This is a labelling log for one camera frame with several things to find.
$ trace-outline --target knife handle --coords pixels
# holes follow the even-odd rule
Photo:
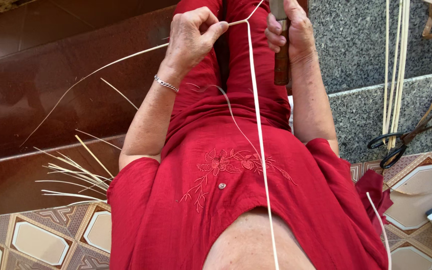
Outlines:
[[[290,82],[290,56],[288,53],[290,21],[286,19],[278,21],[278,23],[282,27],[281,35],[286,38],[286,43],[278,53],[274,54],[274,85],[285,86]]]

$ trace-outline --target black scissors handle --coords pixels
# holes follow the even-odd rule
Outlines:
[[[392,136],[396,136],[396,137],[401,137],[403,136],[404,132],[395,132],[395,133],[388,133],[388,134],[383,134],[381,136],[378,136],[374,139],[372,139],[369,143],[368,143],[368,148],[369,149],[375,149],[380,147],[381,145],[383,145],[384,143],[382,142],[382,140],[384,139],[384,141],[387,143],[386,138],[392,137]]]
[[[403,156],[406,148],[408,148],[408,146],[406,144],[403,144],[398,149],[389,153],[381,160],[381,162],[379,163],[379,167],[381,167],[382,169],[389,169],[389,167],[393,166],[399,161],[399,159]]]

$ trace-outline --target red shirt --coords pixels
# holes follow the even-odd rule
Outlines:
[[[229,95],[241,130],[259,149],[251,94]],[[272,211],[291,228],[316,269],[387,269],[385,248],[351,181],[350,164],[327,140],[307,145],[260,98]],[[201,269],[218,236],[242,213],[267,206],[258,154],[223,96],[171,120],[159,164],[140,158],[107,192],[111,269]]]

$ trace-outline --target red cloth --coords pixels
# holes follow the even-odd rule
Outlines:
[[[377,174],[374,170],[369,169],[364,175],[356,182],[356,190],[359,193],[359,198],[363,202],[363,206],[368,213],[369,219],[371,220],[372,226],[376,233],[380,236],[383,232],[381,224],[376,216],[371,203],[368,200],[366,192],[369,192],[371,201],[376,207],[379,216],[382,219],[383,224],[389,224],[384,216],[384,212],[393,205],[393,201],[389,197],[391,190],[388,188],[383,192],[383,176]]]
[[[246,18],[256,0],[228,1],[226,20]],[[183,0],[177,13],[221,3]],[[316,269],[387,269],[387,255],[351,181],[350,164],[327,140],[303,145],[288,125],[286,90],[274,86],[274,54],[264,37],[267,3],[249,20],[272,211],[291,228]],[[227,95],[237,124],[259,151],[247,26],[229,28]],[[159,164],[140,158],[107,192],[110,265],[119,269],[201,269],[219,235],[242,213],[266,207],[261,165],[231,119],[211,51],[180,86]],[[219,189],[220,183],[226,184]]]

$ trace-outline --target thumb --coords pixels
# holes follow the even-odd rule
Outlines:
[[[224,33],[230,26],[227,21],[220,21],[211,25],[208,30],[202,34],[201,38],[210,42],[213,45],[216,40]]]
[[[290,21],[296,21],[296,18],[301,16],[306,17],[306,12],[297,0],[284,0],[284,12]]]

